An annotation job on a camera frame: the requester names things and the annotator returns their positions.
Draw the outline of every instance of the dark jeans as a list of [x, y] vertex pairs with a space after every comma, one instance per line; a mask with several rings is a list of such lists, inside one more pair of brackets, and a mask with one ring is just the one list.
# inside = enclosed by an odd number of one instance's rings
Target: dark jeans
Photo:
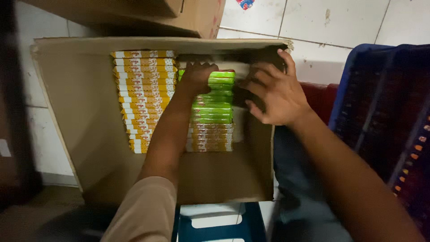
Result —
[[328, 206], [306, 150], [285, 126], [275, 129], [273, 167], [282, 198], [272, 241], [352, 241]]

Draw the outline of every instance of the shirt sleeve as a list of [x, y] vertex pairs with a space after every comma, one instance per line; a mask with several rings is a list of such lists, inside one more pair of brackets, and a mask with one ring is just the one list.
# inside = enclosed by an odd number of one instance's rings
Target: shirt sleeve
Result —
[[175, 220], [176, 190], [163, 177], [147, 177], [129, 190], [101, 239], [169, 242]]

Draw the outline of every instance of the left hand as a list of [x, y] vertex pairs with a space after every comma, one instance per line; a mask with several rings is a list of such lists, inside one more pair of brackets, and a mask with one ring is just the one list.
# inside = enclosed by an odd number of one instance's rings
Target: left hand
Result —
[[211, 90], [208, 86], [209, 75], [213, 71], [218, 70], [219, 68], [215, 64], [211, 65], [209, 63], [204, 63], [202, 65], [199, 62], [196, 62], [193, 65], [190, 62], [187, 62], [187, 67], [177, 89], [193, 96], [208, 93]]

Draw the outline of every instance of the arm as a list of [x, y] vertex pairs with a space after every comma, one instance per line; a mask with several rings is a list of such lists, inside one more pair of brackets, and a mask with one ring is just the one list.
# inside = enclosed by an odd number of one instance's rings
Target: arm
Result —
[[355, 241], [424, 241], [377, 174], [309, 107], [292, 57], [282, 50], [278, 54], [287, 74], [272, 64], [255, 66], [262, 85], [249, 82], [246, 89], [264, 101], [266, 112], [248, 100], [250, 112], [265, 124], [286, 125], [295, 132], [323, 181], [332, 210]]
[[178, 161], [187, 142], [191, 105], [194, 97], [210, 91], [207, 83], [215, 64], [187, 63], [172, 100], [158, 121], [138, 181], [146, 177], [164, 177], [178, 187]]

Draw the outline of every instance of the cardboard box flap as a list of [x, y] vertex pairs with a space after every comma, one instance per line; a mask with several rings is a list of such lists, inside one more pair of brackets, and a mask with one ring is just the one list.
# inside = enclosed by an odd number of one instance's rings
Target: cardboard box flap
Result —
[[[273, 55], [272, 49], [278, 47], [287, 46], [280, 40], [177, 37], [38, 40], [32, 54], [39, 79], [85, 201], [119, 204], [145, 158], [128, 148], [110, 52], [175, 50], [179, 55], [217, 55], [249, 63], [259, 55]], [[224, 60], [215, 62], [223, 64]], [[243, 100], [236, 105], [244, 105]], [[236, 127], [243, 129], [245, 139], [233, 145], [233, 152], [182, 156], [179, 204], [273, 199], [272, 126], [249, 113], [241, 122]]]

